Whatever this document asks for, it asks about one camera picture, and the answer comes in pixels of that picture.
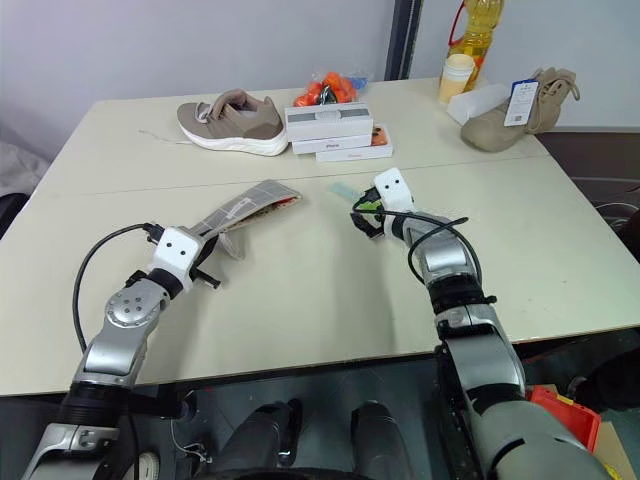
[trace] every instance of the white table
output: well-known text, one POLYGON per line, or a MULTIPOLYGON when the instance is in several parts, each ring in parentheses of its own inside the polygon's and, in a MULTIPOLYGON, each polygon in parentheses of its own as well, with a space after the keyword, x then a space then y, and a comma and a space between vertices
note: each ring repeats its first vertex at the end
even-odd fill
MULTIPOLYGON (((280 102, 295 93, 269 92, 280 102)), ((336 165, 289 151, 273 159, 208 152, 137 132, 180 140, 174 107, 184 98, 94 107, 0 242, 0 268, 9 272, 0 279, 0 394, 68 387, 80 358, 72 283, 98 238, 147 220, 190 226, 266 177, 303 201, 238 232, 244 260, 217 253, 203 265, 223 286, 199 284, 172 303, 140 382, 432 351, 433 313, 406 248, 368 240, 352 226, 350 204, 329 191, 336 181, 363 190, 393 165, 421 209, 471 218, 460 229, 511 340, 638 324, 640 268, 544 148, 529 137, 498 155, 475 152, 434 98, 433 81, 372 85, 366 100, 388 124, 396 154, 336 165)), ((130 234, 90 264, 80 303, 88 338, 105 300, 151 250, 142 234, 130 234)))

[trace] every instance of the stacked boxes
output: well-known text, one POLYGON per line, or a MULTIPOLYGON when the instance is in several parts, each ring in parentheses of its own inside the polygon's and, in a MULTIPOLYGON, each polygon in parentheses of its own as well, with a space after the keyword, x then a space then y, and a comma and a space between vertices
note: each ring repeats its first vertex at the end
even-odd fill
POLYGON ((374 128, 366 103, 288 107, 285 124, 293 152, 315 153, 317 161, 390 157, 393 153, 386 128, 374 128))

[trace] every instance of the gray wall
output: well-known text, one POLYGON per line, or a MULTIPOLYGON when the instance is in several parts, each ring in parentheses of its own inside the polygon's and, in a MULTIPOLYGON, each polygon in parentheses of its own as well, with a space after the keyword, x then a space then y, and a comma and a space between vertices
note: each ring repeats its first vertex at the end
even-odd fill
MULTIPOLYGON (((440 74, 460 5, 425 0, 411 77, 440 74)), ((567 100, 558 126, 568 130, 640 130, 638 0, 505 0, 483 69, 511 85, 538 66, 578 74, 582 100, 567 100)), ((465 18, 458 25, 464 31, 465 18)))
POLYGON ((0 0, 2 139, 53 158, 97 100, 303 87, 322 69, 381 80, 393 5, 0 0))

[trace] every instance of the white shoe sole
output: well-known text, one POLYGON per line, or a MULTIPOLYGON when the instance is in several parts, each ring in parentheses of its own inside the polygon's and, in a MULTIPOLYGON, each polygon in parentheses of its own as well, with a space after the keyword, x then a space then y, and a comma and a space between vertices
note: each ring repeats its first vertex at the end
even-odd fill
POLYGON ((229 137, 229 138, 202 138, 194 135, 182 125, 180 128, 196 145, 208 150, 234 150, 238 152, 255 153, 256 155, 266 155, 272 157, 282 153, 287 148, 289 140, 287 132, 283 128, 282 131, 273 138, 268 140, 257 140, 255 138, 229 137))

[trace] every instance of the shoelace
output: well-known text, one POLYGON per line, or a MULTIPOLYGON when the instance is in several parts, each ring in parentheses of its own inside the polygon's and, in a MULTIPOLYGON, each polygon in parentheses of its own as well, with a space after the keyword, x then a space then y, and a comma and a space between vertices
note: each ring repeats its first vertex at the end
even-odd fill
MULTIPOLYGON (((533 78, 537 77, 542 72, 542 69, 536 70, 533 75, 533 78)), ((527 125, 527 131, 531 133, 535 133, 540 125, 542 124, 542 114, 540 113, 542 110, 542 99, 547 97, 548 95, 555 95, 556 92, 562 87, 563 84, 567 84, 569 86, 569 91, 572 93, 573 98, 577 101, 580 100, 580 89, 576 85, 575 81, 567 76, 560 75, 553 80, 545 83, 544 85, 540 85, 540 90, 536 94, 535 105, 533 107, 533 111, 535 112, 535 126, 527 125)))
POLYGON ((196 105, 196 111, 195 111, 195 118, 196 121, 198 123, 208 123, 209 122, 209 115, 211 115, 211 112, 213 111, 213 106, 215 105, 215 102, 211 102, 211 103, 205 103, 205 102, 198 102, 198 104, 196 105), (206 105, 207 108, 203 111, 200 111, 200 108, 206 105))

